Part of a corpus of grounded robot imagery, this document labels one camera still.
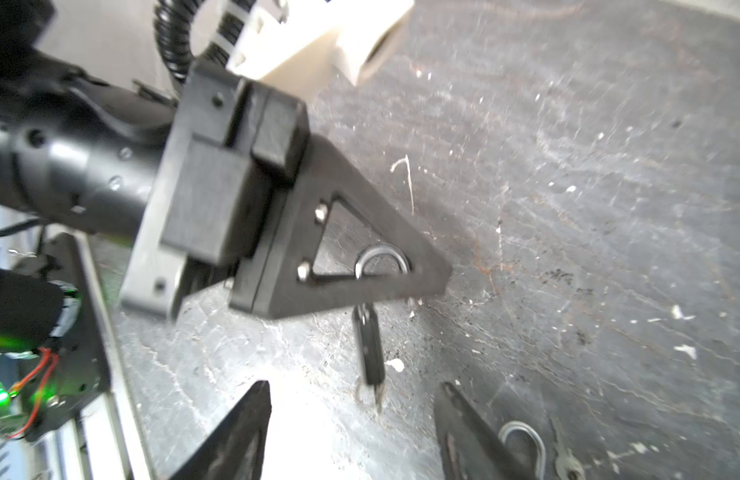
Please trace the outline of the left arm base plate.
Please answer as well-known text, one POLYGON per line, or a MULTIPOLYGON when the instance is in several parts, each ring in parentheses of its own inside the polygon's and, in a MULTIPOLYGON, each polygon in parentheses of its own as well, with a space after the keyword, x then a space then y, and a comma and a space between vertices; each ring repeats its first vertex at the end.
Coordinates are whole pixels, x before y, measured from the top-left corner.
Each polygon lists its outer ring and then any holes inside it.
POLYGON ((32 278, 69 283, 77 288, 80 298, 75 324, 53 346, 59 361, 43 389, 43 404, 32 426, 23 434, 25 440, 33 442, 60 428, 108 391, 111 376, 96 297, 77 238, 61 233, 46 243, 42 257, 23 260, 15 269, 32 278))

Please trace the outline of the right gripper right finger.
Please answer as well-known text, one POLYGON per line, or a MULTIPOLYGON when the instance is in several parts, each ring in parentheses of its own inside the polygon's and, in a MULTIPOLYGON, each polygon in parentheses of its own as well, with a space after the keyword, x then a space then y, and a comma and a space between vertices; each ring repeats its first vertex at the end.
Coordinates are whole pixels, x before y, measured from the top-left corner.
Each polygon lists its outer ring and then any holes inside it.
POLYGON ((436 390, 434 421, 446 479, 526 478, 526 468, 450 382, 436 390))

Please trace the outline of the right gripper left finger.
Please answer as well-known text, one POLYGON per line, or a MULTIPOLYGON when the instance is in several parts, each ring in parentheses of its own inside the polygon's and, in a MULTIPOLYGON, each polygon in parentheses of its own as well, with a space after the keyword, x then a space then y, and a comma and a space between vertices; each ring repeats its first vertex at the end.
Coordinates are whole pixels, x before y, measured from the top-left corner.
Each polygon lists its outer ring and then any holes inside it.
POLYGON ((254 383, 171 479, 260 479, 272 413, 270 383, 254 383))

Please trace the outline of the black padlock with key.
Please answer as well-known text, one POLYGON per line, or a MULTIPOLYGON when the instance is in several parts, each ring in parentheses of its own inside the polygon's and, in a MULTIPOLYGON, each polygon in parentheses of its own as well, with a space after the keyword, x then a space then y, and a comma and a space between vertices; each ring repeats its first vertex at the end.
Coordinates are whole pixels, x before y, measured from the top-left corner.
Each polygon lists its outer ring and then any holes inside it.
MULTIPOLYGON (((403 274, 410 272, 410 263, 405 254, 398 247, 381 242, 360 252, 354 266, 355 278, 357 280, 365 278, 365 268, 374 258, 382 256, 394 259, 403 274)), ((366 386, 373 388, 376 409, 381 413, 386 371, 379 318, 374 304, 363 302, 356 305, 352 310, 352 321, 359 350, 362 379, 366 386)))

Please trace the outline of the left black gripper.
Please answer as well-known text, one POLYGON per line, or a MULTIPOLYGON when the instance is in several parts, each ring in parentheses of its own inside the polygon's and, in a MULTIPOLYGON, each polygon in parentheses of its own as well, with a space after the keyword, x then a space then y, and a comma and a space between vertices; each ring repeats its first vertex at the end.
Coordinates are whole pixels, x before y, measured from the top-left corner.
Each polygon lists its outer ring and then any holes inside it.
POLYGON ((312 137, 301 163, 309 135, 303 100, 196 61, 121 304, 174 318, 187 296, 233 276, 254 251, 229 306, 260 318, 444 293, 444 254, 328 139, 312 137), (275 191, 294 183, 300 163, 295 184, 275 191))

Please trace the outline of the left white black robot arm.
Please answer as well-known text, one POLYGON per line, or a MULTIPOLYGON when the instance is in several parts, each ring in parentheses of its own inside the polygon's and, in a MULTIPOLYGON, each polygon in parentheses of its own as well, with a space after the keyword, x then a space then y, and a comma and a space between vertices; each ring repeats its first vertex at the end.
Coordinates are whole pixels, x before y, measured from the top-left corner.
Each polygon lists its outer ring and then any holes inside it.
POLYGON ((232 1, 206 50, 197 1, 160 1, 175 96, 133 92, 39 51, 49 1, 0 1, 0 205, 133 244, 120 290, 175 316, 230 280, 268 319, 437 295, 446 258, 309 125, 333 71, 359 85, 410 1, 232 1))

